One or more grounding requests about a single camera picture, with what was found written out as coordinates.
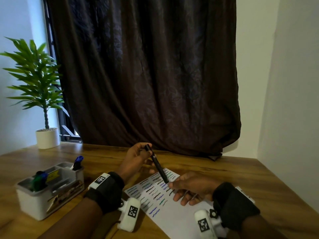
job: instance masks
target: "sheet of paper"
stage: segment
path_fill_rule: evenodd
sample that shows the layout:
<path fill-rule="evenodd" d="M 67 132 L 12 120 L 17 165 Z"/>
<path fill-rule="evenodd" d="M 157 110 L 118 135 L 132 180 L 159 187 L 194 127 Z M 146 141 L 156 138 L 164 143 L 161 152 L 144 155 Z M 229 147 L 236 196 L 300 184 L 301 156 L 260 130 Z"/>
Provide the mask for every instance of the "sheet of paper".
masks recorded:
<path fill-rule="evenodd" d="M 169 169 L 164 169 L 164 172 L 169 181 L 179 176 Z M 141 209 L 172 239 L 200 239 L 194 213 L 213 208 L 212 203 L 205 201 L 194 206 L 182 206 L 180 201 L 173 201 L 176 191 L 164 183 L 159 173 L 125 190 L 125 193 L 141 201 Z"/>

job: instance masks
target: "wristband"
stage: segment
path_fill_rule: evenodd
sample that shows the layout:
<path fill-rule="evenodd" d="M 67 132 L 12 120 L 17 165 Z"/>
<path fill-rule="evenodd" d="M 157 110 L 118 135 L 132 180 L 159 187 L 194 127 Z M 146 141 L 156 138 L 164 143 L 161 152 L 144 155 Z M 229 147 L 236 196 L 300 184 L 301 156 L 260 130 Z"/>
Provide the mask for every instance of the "wristband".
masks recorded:
<path fill-rule="evenodd" d="M 124 181 L 117 173 L 102 174 L 91 185 L 84 197 L 95 201 L 103 214 L 120 207 Z"/>
<path fill-rule="evenodd" d="M 238 231 L 242 222 L 260 210 L 231 183 L 222 183 L 213 193 L 214 209 L 220 215 L 222 225 Z"/>

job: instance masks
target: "wooden desk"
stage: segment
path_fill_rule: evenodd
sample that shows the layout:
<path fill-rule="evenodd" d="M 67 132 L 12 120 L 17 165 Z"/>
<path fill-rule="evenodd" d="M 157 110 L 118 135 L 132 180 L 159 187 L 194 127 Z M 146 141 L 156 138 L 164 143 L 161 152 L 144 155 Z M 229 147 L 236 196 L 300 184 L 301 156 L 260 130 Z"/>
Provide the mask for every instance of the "wooden desk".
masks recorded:
<path fill-rule="evenodd" d="M 20 212 L 14 184 L 36 171 L 62 161 L 73 162 L 84 156 L 86 186 L 102 172 L 116 169 L 127 148 L 61 143 L 56 148 L 38 150 L 36 146 L 0 156 L 0 238 L 36 238 L 81 201 L 83 193 L 43 221 L 36 221 Z M 267 221 L 288 238 L 319 238 L 319 214 L 303 202 L 282 181 L 258 160 L 223 157 L 217 162 L 157 151 L 163 167 L 178 174 L 201 171 L 232 182 L 256 201 Z M 136 175 L 129 186 L 147 176 Z M 117 238 L 167 238 L 141 211 L 141 224 L 135 233 L 118 231 Z"/>

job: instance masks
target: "person's right hand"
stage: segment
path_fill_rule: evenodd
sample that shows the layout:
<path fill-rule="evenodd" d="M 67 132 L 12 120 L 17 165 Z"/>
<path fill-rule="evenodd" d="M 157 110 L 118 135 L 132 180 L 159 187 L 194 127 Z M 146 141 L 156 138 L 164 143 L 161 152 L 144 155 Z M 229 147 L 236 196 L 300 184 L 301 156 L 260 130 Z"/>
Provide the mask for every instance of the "person's right hand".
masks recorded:
<path fill-rule="evenodd" d="M 183 197 L 181 205 L 186 205 L 188 202 L 189 205 L 196 205 L 204 199 L 213 201 L 213 192 L 222 183 L 222 181 L 208 175 L 191 171 L 179 176 L 174 182 L 170 182 L 168 186 L 171 189 L 177 189 L 177 193 L 173 198 L 174 201 L 178 201 Z"/>

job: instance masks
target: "plant trunk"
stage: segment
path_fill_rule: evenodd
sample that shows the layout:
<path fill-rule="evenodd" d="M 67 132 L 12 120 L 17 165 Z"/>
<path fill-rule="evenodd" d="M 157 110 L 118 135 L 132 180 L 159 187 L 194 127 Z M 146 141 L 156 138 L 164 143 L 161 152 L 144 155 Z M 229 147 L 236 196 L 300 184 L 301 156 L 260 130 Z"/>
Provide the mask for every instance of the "plant trunk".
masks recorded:
<path fill-rule="evenodd" d="M 43 112 L 44 112 L 45 129 L 49 130 L 48 110 L 46 107 L 43 108 Z"/>

